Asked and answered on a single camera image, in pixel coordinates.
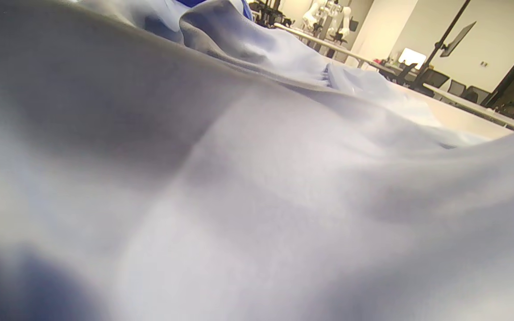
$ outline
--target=black chair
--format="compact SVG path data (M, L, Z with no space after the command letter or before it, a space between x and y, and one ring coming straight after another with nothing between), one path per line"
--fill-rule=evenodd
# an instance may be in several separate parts
M469 88L467 88L467 90L461 94L461 97L465 100L469 100L472 103L483 105L490 94L491 93L489 91L485 91L475 86L469 86Z
M451 79L451 83L449 84L449 89L447 90L447 92L450 94L454 94L455 96L461 97L461 94L463 94L466 89L467 86Z
M408 75L408 73L412 71L412 69L414 69L416 65L418 65L418 63L414 62L411 65L405 66L404 69L398 75L382 69L380 69L379 72L386 79L388 79L388 81L395 82L398 85L404 85L404 83L406 83L406 75Z
M463 93L465 93L465 89L467 89L467 87L465 85L463 85L462 83L460 82L457 82L457 81L454 81L453 79L451 79L451 83L449 83L449 89L447 90L448 93L450 94L453 94L455 96L459 96L461 97L461 95ZM441 96L439 98L439 100L441 102L445 102L445 103L448 103L448 104L455 104L453 101Z
M445 84L445 82L449 79L449 76L446 76L443 73L433 69L427 69L422 75L422 78L423 83L439 88L441 85ZM416 86L412 89L426 96L434 97L434 92L431 89L427 89L423 86Z
M443 73L433 69L427 69L422 77L424 79L423 83L434 86L436 88L441 87L449 79L449 76L446 76Z

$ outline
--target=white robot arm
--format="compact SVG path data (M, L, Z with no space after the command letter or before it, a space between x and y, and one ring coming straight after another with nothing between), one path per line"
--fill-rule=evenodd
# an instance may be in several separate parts
M315 0L312 3L311 8L308 9L308 12L304 13L303 22L308 28L312 29L314 24L318 22L318 20L315 18L315 14L320 7L324 7L326 4L327 0Z
M346 37L350 33L350 16L352 14L352 9L349 7L342 8L342 29L339 30L339 33L342 34L342 38Z

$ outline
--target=monitor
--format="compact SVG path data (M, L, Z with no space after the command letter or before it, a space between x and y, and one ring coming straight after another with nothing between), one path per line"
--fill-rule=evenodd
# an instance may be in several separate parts
M457 47L457 45L459 45L459 43L463 40L465 35L467 35L467 33L471 30L471 28L473 28L473 26L475 26L475 23L477 23L477 21L473 22L473 24L470 24L469 26L461 29L461 31L459 31L459 34L457 35L457 37L455 37L455 39L453 39L453 41L445 47L445 49L441 53L440 57L449 57L449 55L451 55L451 53L453 53L453 51L455 50L455 47Z
M426 55L413 51L410 48L404 49L398 58L398 62L405 63L406 65L411 65L414 62L418 63L415 67L418 70L420 70L424 61L426 61Z

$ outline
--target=light blue fabric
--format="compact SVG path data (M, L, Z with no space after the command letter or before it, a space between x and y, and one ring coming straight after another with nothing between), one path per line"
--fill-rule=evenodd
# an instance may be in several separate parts
M0 320L514 320L514 134L180 30L0 0Z
M164 1L172 6L174 0ZM140 10L134 10L154 12L149 4L144 3ZM391 84L378 73L340 63L328 63L326 57L293 35L251 23L238 14L227 0L208 0L175 18L180 20L179 43L220 59L236 70L259 73L287 87L290 84L296 88L323 86L348 96L369 100L422 125L421 130L428 132L433 140L447 148L485 141L475 135L443 128L426 103L392 89ZM143 28L164 36L163 33ZM323 103L334 107L330 99Z

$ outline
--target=table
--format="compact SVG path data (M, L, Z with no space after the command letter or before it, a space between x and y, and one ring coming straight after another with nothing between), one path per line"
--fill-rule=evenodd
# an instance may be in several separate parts
M290 32L293 35L296 35L296 36L300 37L300 38L304 38L306 40L310 40L312 42L316 42L316 43L318 43L320 45L323 45L323 46L325 46L325 47L327 47L329 49L332 49L332 50L337 51L339 53L344 53L345 55L348 55L349 57L353 57L354 59L356 59L358 61L358 68L361 68L364 63L371 63L371 62L373 62L371 59L368 59L368 58L365 58L365 57L361 57L359 55L351 53L349 50L340 48L337 45L334 45L334 44L332 44L330 42L327 42L327 41L315 38L312 35L308 35L308 34L302 32L302 31L298 31L298 30L295 30L295 29L292 29L292 28L288 28L288 27L285 27L282 24L278 24L278 23L275 23L274 26L275 26L275 28L283 29L285 31Z
M483 106L480 106L479 104L472 103L469 100L465 100L459 96L450 94L446 91L443 91L441 89L437 89L434 86L431 86L429 84L424 84L424 87L427 89L430 89L434 93L441 95L453 102L455 102L458 106L457 107L463 107L463 109L471 111L473 113L477 113L481 115L483 118L494 120L494 122L502 124L502 126L508 126L510 128L514 128L514 119L509 118L507 116L498 114L492 109L485 108Z
M443 126L451 130L469 132L490 140L496 140L497 138L513 133L510 129L414 90L396 85L395 83L392 83L392 86L398 91L426 102L437 120L439 120Z

